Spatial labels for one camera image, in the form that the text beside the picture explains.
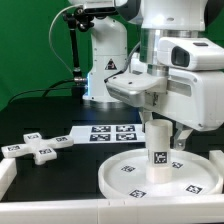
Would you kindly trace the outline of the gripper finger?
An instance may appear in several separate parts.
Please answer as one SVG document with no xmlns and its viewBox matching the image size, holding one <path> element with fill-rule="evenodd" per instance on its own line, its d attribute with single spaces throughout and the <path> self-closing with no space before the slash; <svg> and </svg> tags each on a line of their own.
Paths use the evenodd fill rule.
<svg viewBox="0 0 224 224">
<path fill-rule="evenodd" d="M 193 129 L 179 122 L 176 123 L 176 129 L 177 131 L 173 139 L 173 148 L 175 150 L 184 150 L 186 141 L 191 135 Z"/>
<path fill-rule="evenodd" d="M 153 114 L 150 110 L 140 109 L 139 116 L 142 123 L 142 132 L 145 132 L 145 125 L 148 121 L 151 121 L 153 119 Z"/>
</svg>

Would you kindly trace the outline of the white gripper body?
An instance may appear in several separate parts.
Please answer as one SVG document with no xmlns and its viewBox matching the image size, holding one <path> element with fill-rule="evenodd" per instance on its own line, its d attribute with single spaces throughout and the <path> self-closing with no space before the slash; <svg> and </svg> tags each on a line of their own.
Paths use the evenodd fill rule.
<svg viewBox="0 0 224 224">
<path fill-rule="evenodd" d="M 198 131 L 224 123 L 224 74 L 221 71 L 169 69 L 166 77 L 124 73 L 106 80 L 109 94 Z"/>
</svg>

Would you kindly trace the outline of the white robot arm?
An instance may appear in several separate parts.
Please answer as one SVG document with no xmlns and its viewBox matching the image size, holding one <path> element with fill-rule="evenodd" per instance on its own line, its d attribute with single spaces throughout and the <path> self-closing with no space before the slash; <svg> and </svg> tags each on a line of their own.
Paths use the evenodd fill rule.
<svg viewBox="0 0 224 224">
<path fill-rule="evenodd" d="M 111 96 L 140 112 L 176 122 L 174 147 L 192 131 L 224 124 L 224 48 L 199 34 L 224 9 L 224 0 L 69 0 L 84 16 L 119 13 L 141 27 L 131 66 L 105 80 Z"/>
</svg>

